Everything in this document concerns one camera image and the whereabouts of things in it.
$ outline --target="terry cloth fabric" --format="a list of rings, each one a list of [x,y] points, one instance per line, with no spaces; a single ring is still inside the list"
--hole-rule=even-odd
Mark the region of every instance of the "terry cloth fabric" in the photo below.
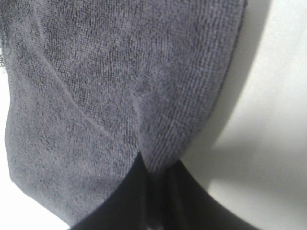
[[[211,114],[246,5],[0,0],[11,180],[74,226],[140,153],[151,181],[146,225],[159,225],[166,171]]]

